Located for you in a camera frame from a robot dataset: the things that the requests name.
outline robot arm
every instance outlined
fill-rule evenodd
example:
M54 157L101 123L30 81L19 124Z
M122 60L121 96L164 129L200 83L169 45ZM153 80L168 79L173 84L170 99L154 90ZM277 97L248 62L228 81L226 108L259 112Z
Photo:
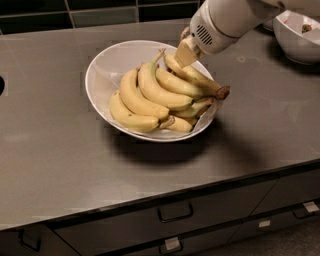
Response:
M191 36L180 43L176 59L187 66L204 54L221 52L285 9L320 18L320 0L206 0L192 17Z

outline countertop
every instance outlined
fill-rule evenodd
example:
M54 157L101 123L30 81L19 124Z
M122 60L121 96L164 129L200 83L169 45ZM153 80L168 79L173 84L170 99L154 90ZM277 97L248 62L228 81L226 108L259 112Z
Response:
M99 117L84 87L90 61L127 40L177 46L188 24L0 36L0 230L320 159L320 65L291 62L261 27L201 59L231 94L196 137L141 141Z

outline gray cabinet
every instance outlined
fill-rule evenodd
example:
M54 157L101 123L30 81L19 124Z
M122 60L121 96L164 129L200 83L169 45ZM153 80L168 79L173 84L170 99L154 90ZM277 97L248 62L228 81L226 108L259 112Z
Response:
M279 180L253 214L320 198L320 169L279 173Z
M303 204L300 204L267 214L255 215L253 218L244 221L230 242L320 220L320 211L317 210L320 207L320 200L308 203L309 205L314 204L316 209L308 211Z
M0 232L1 256L77 256L71 247L41 224Z
M191 236L178 236L161 241L158 245L148 249L138 250L126 256L163 256L163 255L189 255L201 250L226 244L239 224L224 227L214 231L194 234Z
M247 217L275 179L170 204L102 218L55 231L81 255L91 256Z

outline banana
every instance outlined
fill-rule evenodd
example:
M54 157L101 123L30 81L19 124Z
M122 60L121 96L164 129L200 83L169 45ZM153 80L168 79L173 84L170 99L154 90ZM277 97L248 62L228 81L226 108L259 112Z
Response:
M172 112L172 115L182 118L195 117L201 109L203 109L206 106L210 106L213 103L213 101L213 97L202 98L193 103L191 107L189 107L188 109L182 111L174 111Z
M169 115L169 117L166 120L163 120L159 126L160 129L165 129L168 126L172 125L175 122L175 118L172 115Z
M154 116L164 120L169 116L169 109L151 102L141 95L137 88L138 70L131 69L120 80L120 97L129 110L137 115Z
M172 125L169 125L166 127L166 129L171 131L177 131L177 132L191 132L193 129L193 126L186 120L174 116L174 123Z
M164 49L151 61L141 64L138 71L139 88L144 97L148 100L169 108L170 110L178 111L187 109L192 105L193 99L189 96L172 93L163 89L156 78L157 62L164 55Z
M121 100L119 90L112 94L109 108L116 121L133 131L150 132L160 124L160 120L154 116L140 116L132 113Z
M167 53L163 59L166 65L175 72L177 76L199 87L208 88L211 95L219 100L227 98L230 93L230 86L221 86L191 65L181 68L174 56L173 53Z
M160 86L170 92L184 94L194 99L208 96L208 92L204 88L193 85L163 68L157 68L156 78Z
M195 126L197 124L198 120L199 120L197 117L186 117L186 118L183 118L183 119L186 120L192 126Z

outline dark tile wall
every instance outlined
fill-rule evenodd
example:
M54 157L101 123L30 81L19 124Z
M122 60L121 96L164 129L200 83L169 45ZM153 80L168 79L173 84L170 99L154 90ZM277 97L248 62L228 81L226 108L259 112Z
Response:
M139 18L142 22L182 19L192 17L197 9L197 3L139 7Z
M0 34L191 18L203 0L0 0Z

